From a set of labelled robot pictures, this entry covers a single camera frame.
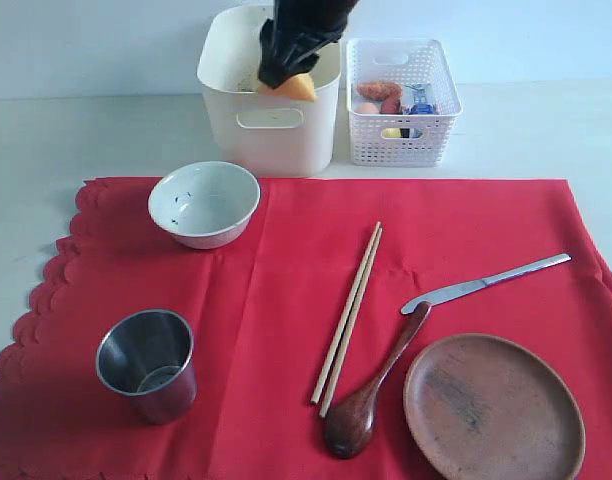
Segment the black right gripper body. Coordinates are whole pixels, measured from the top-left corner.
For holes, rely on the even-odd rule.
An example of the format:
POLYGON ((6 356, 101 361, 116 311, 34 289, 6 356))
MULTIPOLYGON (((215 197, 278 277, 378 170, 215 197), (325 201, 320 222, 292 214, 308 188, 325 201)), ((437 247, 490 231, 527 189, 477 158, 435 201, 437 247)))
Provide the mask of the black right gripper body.
POLYGON ((310 55, 337 42, 357 0, 279 0, 263 26, 269 55, 310 55))

